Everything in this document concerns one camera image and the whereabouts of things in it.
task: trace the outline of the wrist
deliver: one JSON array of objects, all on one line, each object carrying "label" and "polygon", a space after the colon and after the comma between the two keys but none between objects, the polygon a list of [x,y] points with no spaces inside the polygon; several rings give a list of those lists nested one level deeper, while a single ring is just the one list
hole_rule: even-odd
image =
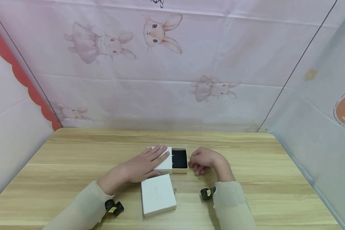
[{"label": "wrist", "polygon": [[121,169],[115,167],[103,176],[97,184],[105,194],[111,196],[115,194],[116,190],[125,182],[127,182],[127,179],[121,172]]},{"label": "wrist", "polygon": [[218,181],[220,182],[228,182],[228,181],[236,181],[233,172],[231,171],[231,166],[228,160],[221,155],[215,160],[213,168],[216,172]]}]

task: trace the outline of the yellow label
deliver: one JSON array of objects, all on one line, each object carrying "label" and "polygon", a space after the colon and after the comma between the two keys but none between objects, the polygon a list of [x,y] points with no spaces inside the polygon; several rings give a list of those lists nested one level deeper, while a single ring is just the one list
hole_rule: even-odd
[{"label": "yellow label", "polygon": [[116,210],[116,207],[112,207],[112,208],[109,210],[109,212],[110,212],[110,213],[113,213],[115,210]]}]

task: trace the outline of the person's left hand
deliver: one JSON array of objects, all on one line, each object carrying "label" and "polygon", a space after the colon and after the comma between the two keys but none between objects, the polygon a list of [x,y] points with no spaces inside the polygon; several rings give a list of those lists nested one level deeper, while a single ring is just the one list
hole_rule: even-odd
[{"label": "person's left hand", "polygon": [[98,186],[105,192],[105,194],[114,194],[117,187],[125,182],[141,182],[150,177],[159,176],[158,171],[153,170],[160,165],[170,154],[165,152],[167,146],[156,145],[154,148],[147,148],[141,154],[134,158],[117,165],[112,168],[102,179],[97,183]]}]

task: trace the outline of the rabbit in dress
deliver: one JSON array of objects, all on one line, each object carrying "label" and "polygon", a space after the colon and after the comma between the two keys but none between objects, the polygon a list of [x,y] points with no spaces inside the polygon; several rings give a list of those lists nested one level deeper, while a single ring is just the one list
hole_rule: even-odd
[{"label": "rabbit in dress", "polygon": [[209,101],[210,96],[217,97],[228,95],[231,99],[236,99],[236,94],[233,91],[230,91],[230,88],[236,87],[239,84],[226,84],[214,77],[210,79],[206,75],[203,75],[199,82],[193,82],[192,87],[195,87],[194,91],[189,91],[190,95],[195,95],[197,102],[202,102],[206,100]]},{"label": "rabbit in dress", "polygon": [[58,116],[60,122],[65,121],[66,118],[74,119],[74,120],[83,119],[86,121],[93,121],[91,118],[83,115],[83,113],[86,113],[88,111],[86,107],[72,109],[61,103],[54,103],[54,102],[51,102],[51,105],[56,115]]},{"label": "rabbit in dress", "polygon": [[133,38],[133,33],[125,33],[119,38],[113,38],[106,33],[102,33],[97,26],[87,25],[87,28],[74,22],[73,34],[64,35],[65,39],[73,42],[73,47],[68,47],[71,53],[78,53],[81,60],[86,64],[96,61],[97,64],[102,63],[105,57],[118,54],[124,54],[129,59],[137,57],[132,51],[122,47],[122,44],[128,43]]},{"label": "rabbit in dress", "polygon": [[165,32],[177,28],[182,19],[183,15],[175,14],[169,16],[162,23],[158,23],[152,21],[149,16],[146,16],[143,34],[144,41],[148,45],[148,50],[156,44],[163,44],[169,50],[181,54],[182,50],[179,44],[174,39],[165,36]]}]

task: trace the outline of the wood grain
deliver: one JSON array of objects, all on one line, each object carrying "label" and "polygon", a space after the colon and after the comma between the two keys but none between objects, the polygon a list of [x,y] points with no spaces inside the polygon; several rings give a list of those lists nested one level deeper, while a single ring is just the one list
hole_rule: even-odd
[{"label": "wood grain", "polygon": [[[271,134],[62,128],[0,195],[0,230],[41,229],[91,181],[156,143],[186,147],[189,155],[199,146],[222,153],[260,230],[341,229]],[[215,180],[213,172],[173,174],[177,209],[150,218],[142,216],[140,184],[126,184],[115,196],[124,213],[107,215],[95,229],[219,229],[213,203],[199,196]]]}]

